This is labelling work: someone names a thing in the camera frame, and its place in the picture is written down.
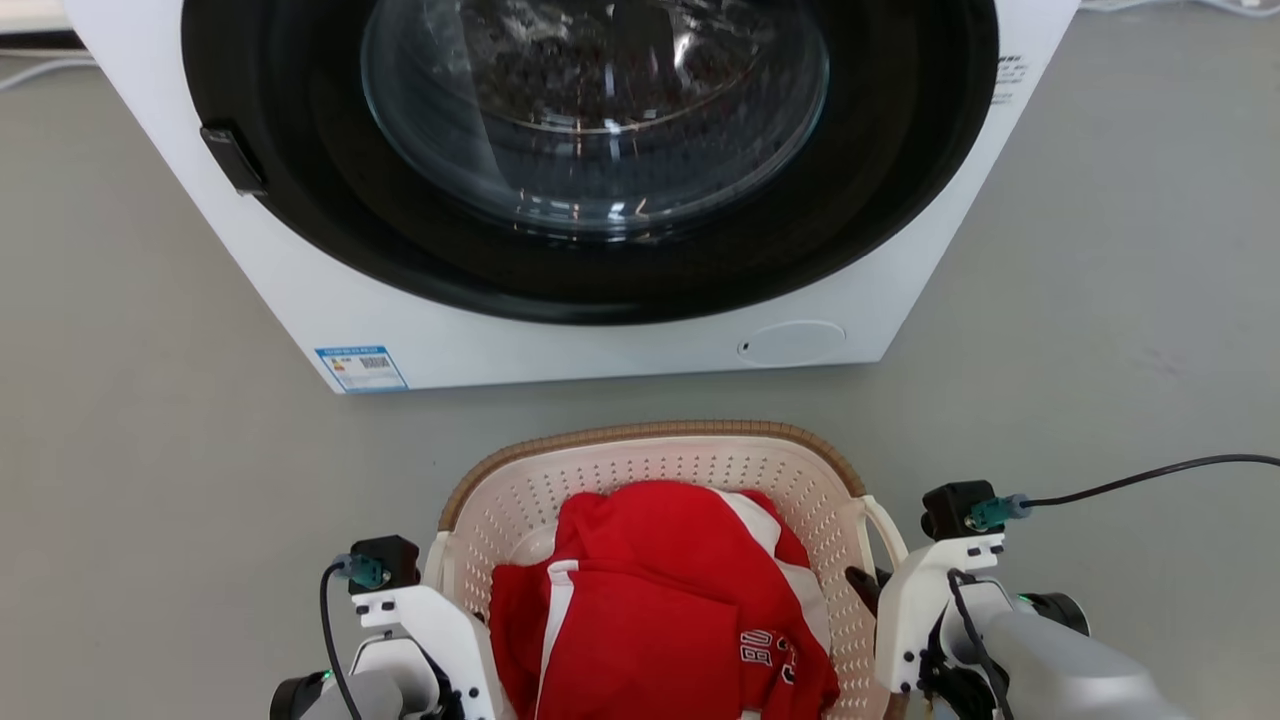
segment round glass window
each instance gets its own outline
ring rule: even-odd
[[[827,50],[803,0],[381,0],[365,96],[479,214],[646,238],[748,196],[804,146]]]

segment gray floor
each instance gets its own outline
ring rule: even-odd
[[[948,480],[1280,452],[1277,138],[1280,20],[1082,18],[883,363],[338,397],[101,76],[0,95],[3,715],[264,716],[324,665],[328,560],[428,543],[453,483],[530,437],[796,423],[911,542]],[[1076,594],[1192,712],[1271,717],[1277,507],[1272,469],[1179,477],[1037,514],[1001,574]]]

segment white washing machine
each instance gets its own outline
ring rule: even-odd
[[[1075,0],[67,0],[337,392],[872,363]]]

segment folded clothes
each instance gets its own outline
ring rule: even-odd
[[[808,720],[840,693],[808,553],[758,492],[576,495],[548,560],[494,569],[489,625],[521,720]]]

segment beige plastic basket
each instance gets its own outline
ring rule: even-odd
[[[676,479],[726,491],[758,489],[809,551],[831,619],[840,700],[827,719],[900,719],[905,696],[874,678],[876,619],[845,582],[845,568],[873,571],[868,521],[893,564],[906,546],[831,445],[792,425],[684,421],[570,433],[500,450],[458,484],[428,553],[424,582],[468,612],[488,614],[490,574],[553,550],[556,518],[579,492]]]

